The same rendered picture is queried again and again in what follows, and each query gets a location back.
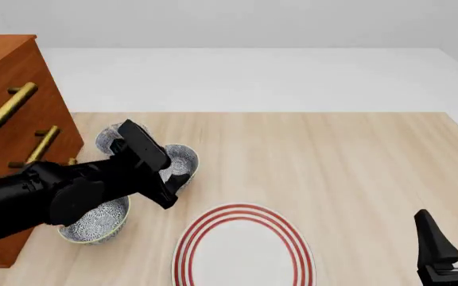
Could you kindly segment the white plate with red rings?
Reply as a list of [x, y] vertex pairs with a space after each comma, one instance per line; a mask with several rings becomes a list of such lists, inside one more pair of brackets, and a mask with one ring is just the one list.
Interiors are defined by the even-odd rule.
[[317, 286], [309, 244], [284, 216], [224, 204], [195, 218], [177, 241], [172, 286]]

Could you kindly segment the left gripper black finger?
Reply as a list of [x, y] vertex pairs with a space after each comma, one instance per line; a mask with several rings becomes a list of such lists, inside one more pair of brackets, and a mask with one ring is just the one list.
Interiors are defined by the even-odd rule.
[[171, 175], [165, 181], [165, 187], [171, 194], [175, 195], [179, 190], [181, 190], [189, 183], [191, 178], [192, 176], [190, 176], [188, 173], [181, 175]]

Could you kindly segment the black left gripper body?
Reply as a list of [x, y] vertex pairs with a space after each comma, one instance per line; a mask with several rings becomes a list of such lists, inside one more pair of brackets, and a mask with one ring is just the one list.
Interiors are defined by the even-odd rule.
[[116, 139], [111, 145], [114, 155], [111, 159], [115, 161], [116, 171], [122, 178], [116, 180], [117, 183], [125, 185], [122, 190], [126, 195], [139, 193], [158, 204], [163, 209], [169, 209], [177, 201], [177, 196], [173, 195], [165, 187], [159, 172], [150, 173], [142, 168], [134, 168], [134, 154], [127, 148], [123, 139]]

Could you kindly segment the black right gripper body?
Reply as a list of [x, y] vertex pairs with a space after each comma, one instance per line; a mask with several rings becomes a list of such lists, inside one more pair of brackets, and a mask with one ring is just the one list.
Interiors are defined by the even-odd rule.
[[422, 286], [458, 286], [458, 267], [452, 261], [418, 261]]

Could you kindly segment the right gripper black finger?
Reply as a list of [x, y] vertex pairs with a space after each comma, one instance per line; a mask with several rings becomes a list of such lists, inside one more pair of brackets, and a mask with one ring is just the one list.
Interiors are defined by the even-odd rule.
[[444, 236], [426, 209], [414, 215], [418, 240], [417, 267], [423, 269], [454, 269], [458, 262], [458, 249]]

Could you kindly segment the wooden cabinet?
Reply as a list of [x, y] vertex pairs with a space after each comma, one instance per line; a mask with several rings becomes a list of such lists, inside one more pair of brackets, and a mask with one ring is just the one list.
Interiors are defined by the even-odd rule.
[[88, 211], [87, 181], [66, 161], [83, 140], [32, 35], [0, 35], [0, 269], [33, 228]]

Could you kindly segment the blue patterned bowl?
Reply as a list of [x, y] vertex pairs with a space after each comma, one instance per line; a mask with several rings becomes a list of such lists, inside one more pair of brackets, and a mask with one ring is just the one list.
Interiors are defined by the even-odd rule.
[[171, 160], [171, 165], [168, 168], [159, 171], [159, 175], [163, 183], [165, 183], [171, 175], [188, 173], [192, 176], [189, 183], [176, 193], [176, 196], [179, 196], [182, 190], [184, 190], [193, 180], [199, 167], [199, 157], [195, 150], [191, 149], [187, 145], [165, 145], [164, 148], [166, 154]]
[[126, 224], [130, 198], [122, 197], [100, 204], [70, 226], [60, 226], [59, 235], [80, 245], [101, 245], [114, 238]]
[[115, 123], [112, 124], [106, 128], [104, 128], [96, 137], [95, 139], [95, 145], [97, 149], [99, 149], [101, 152], [104, 154], [107, 154], [108, 156], [113, 156], [115, 152], [112, 151], [111, 145], [114, 140], [116, 139], [122, 139], [122, 136], [118, 132], [118, 128], [122, 125], [123, 123]]

